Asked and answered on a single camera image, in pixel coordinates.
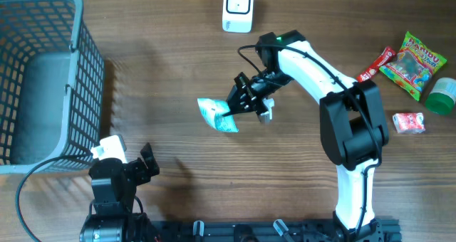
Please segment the small red packet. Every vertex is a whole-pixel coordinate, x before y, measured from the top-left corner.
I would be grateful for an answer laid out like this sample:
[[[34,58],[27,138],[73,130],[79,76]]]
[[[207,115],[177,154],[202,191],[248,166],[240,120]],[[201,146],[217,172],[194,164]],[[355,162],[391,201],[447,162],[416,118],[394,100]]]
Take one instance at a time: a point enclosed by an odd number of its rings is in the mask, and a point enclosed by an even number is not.
[[[396,52],[390,46],[387,46],[383,52],[361,74],[356,77],[356,80],[358,82],[370,80],[378,73],[382,65],[391,61],[395,56]]]

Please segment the green lid jar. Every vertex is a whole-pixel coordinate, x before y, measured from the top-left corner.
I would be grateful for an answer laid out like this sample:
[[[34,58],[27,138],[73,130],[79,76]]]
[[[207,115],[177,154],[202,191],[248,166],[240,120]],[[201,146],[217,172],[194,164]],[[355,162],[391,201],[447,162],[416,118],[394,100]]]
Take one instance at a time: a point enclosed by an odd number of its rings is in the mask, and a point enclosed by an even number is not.
[[[426,108],[439,115],[449,115],[455,107],[455,79],[440,78],[428,95]]]

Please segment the Haribo gummy worms bag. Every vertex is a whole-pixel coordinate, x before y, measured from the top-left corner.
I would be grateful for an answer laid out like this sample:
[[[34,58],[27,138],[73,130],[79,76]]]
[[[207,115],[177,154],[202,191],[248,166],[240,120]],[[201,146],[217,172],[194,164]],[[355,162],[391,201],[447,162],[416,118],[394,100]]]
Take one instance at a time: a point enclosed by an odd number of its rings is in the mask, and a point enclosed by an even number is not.
[[[396,56],[382,65],[379,71],[419,101],[431,78],[446,62],[444,56],[430,50],[407,31]]]

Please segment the teal wet wipes pack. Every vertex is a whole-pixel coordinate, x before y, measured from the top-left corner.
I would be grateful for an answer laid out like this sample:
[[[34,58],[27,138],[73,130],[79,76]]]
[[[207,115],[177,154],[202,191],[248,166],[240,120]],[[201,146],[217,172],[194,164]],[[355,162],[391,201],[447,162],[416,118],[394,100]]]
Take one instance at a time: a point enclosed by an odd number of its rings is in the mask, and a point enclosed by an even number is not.
[[[238,132],[234,118],[224,116],[230,111],[226,101],[198,98],[197,104],[205,122],[219,132]]]

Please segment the red white small box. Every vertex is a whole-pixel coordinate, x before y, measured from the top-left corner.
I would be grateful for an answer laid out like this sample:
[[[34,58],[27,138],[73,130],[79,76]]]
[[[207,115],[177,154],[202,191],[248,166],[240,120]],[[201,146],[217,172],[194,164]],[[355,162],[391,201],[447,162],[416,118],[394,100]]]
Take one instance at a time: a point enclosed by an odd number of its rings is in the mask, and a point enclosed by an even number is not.
[[[393,124],[398,134],[419,134],[425,131],[424,115],[421,112],[396,113]]]

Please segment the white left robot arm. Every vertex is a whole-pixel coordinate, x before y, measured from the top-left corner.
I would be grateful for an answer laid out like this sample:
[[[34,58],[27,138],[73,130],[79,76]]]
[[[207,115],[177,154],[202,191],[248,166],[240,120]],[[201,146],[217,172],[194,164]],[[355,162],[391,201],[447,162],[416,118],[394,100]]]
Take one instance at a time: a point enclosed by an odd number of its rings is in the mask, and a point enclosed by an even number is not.
[[[137,187],[160,173],[150,143],[141,157],[124,163],[117,158],[97,161],[90,169],[94,200],[79,235],[80,242],[162,240],[136,196]]]

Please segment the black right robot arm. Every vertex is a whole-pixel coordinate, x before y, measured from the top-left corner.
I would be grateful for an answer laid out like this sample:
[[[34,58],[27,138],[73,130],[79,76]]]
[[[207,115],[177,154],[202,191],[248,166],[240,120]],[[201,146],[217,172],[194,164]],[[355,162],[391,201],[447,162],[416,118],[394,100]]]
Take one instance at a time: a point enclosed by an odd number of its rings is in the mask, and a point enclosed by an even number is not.
[[[269,96],[296,81],[319,106],[321,145],[336,165],[338,202],[333,213],[336,238],[362,241],[375,233],[373,175],[382,164],[389,134],[380,91],[358,82],[324,60],[298,31],[267,33],[252,46],[265,67],[248,78],[240,73],[227,98],[224,117],[253,112],[272,119]]]

